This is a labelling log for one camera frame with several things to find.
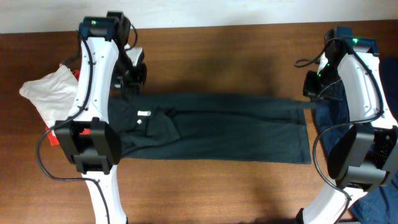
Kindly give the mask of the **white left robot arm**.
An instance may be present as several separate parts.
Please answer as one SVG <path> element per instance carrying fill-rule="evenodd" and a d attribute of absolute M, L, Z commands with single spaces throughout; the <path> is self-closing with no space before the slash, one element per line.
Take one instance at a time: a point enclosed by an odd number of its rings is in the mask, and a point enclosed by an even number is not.
<path fill-rule="evenodd" d="M 109 124 L 108 100 L 112 89 L 137 92 L 146 82 L 144 51 L 128 44 L 133 29 L 123 12 L 83 19 L 77 92 L 67 119 L 55 123 L 67 160 L 88 186 L 96 223 L 128 222 L 117 180 L 121 140 Z"/>

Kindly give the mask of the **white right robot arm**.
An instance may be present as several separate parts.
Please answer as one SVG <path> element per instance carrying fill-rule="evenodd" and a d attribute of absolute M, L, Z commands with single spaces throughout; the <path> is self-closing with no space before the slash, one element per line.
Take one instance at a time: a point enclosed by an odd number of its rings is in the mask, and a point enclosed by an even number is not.
<path fill-rule="evenodd" d="M 397 172 L 397 120 L 391 113 L 379 76 L 376 40 L 355 37 L 350 27 L 336 26 L 325 34 L 323 50 L 313 60 L 300 59 L 297 68 L 317 62 L 309 71 L 303 95 L 316 100 L 346 100 L 348 120 L 321 131 L 348 128 L 326 155 L 328 175 L 316 199 L 297 216 L 297 223 L 339 223 L 346 211 L 368 193 L 389 184 Z"/>

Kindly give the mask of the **dark green t-shirt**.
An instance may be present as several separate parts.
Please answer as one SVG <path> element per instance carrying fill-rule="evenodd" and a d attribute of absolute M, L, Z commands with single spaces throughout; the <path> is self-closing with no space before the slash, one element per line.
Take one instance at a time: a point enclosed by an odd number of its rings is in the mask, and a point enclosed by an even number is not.
<path fill-rule="evenodd" d="M 130 95 L 109 100 L 122 156 L 309 164 L 308 102 L 237 94 Z"/>

